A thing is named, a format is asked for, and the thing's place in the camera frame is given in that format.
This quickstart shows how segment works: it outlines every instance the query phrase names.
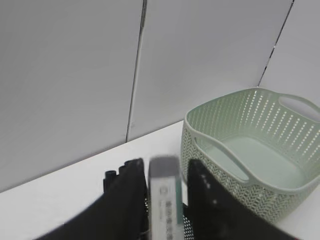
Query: mint green plastic basket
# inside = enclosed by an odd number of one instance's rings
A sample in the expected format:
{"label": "mint green plastic basket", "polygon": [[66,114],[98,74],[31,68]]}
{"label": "mint green plastic basket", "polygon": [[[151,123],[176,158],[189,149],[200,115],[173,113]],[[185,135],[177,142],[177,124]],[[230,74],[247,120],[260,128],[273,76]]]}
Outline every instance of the mint green plastic basket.
{"label": "mint green plastic basket", "polygon": [[241,203],[274,223],[320,182],[320,123],[280,98],[320,108],[295,95],[251,88],[204,103],[186,114],[181,168],[200,159]]}

